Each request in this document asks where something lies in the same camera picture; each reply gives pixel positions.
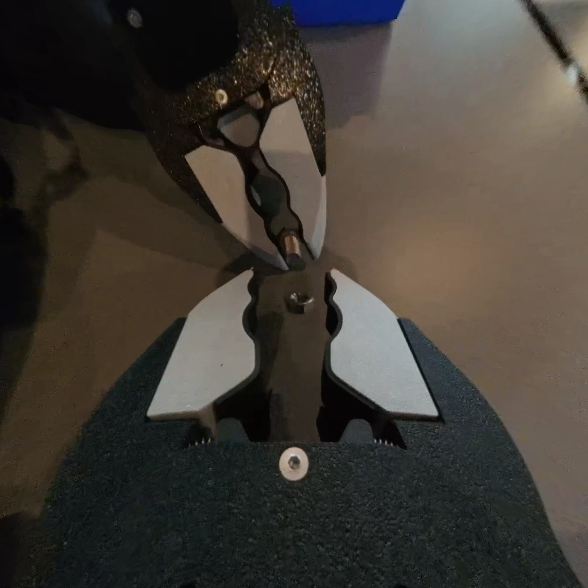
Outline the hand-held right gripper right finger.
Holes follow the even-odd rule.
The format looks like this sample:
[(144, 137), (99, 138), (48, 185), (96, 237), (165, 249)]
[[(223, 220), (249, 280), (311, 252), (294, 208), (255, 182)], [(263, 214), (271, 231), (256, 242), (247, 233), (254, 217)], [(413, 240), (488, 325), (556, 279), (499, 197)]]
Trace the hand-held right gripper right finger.
[(400, 319), (337, 269), (325, 276), (327, 381), (377, 414), (439, 422), (440, 410)]

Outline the steel hex nut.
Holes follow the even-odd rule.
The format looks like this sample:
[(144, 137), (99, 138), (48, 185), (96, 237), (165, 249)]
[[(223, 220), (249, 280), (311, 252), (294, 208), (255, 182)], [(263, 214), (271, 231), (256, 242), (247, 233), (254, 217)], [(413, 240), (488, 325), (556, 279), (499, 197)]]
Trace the steel hex nut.
[(288, 293), (284, 300), (287, 311), (294, 315), (306, 315), (315, 305), (314, 296), (304, 292)]

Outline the blue plastic bin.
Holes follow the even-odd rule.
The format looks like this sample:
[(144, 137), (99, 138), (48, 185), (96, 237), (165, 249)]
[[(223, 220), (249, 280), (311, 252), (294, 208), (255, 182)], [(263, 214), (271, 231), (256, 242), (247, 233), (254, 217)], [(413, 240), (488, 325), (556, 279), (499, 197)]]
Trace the blue plastic bin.
[(405, 1), (271, 1), (289, 7), (299, 27), (364, 26), (393, 22)]

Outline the steel hex bolt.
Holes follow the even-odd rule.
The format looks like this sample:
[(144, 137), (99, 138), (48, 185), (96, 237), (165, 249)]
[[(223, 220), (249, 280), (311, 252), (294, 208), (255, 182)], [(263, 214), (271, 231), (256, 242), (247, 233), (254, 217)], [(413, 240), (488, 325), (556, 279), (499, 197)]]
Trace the steel hex bolt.
[(306, 267), (303, 243), (294, 230), (284, 229), (278, 235), (279, 249), (288, 270), (302, 271)]

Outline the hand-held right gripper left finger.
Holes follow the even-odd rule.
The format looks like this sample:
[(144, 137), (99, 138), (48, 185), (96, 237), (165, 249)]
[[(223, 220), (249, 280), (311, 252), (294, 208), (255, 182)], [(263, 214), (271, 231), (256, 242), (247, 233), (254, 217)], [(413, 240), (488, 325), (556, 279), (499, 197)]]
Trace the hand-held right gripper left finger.
[(247, 269), (203, 298), (188, 313), (157, 386), (147, 418), (194, 420), (217, 430), (217, 407), (260, 372), (250, 324), (256, 296)]

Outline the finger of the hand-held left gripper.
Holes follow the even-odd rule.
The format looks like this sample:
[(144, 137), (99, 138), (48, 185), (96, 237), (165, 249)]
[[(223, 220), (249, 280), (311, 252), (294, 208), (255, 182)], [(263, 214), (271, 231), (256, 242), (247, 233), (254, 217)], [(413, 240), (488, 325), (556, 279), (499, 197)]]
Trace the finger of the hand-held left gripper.
[(259, 147), (269, 168), (283, 180), (305, 244), (318, 259), (326, 233), (326, 175), (319, 170), (296, 99), (271, 109)]
[(247, 198), (245, 174), (238, 158), (229, 151), (199, 147), (187, 153), (185, 159), (224, 228), (264, 262), (287, 271), (262, 217)]

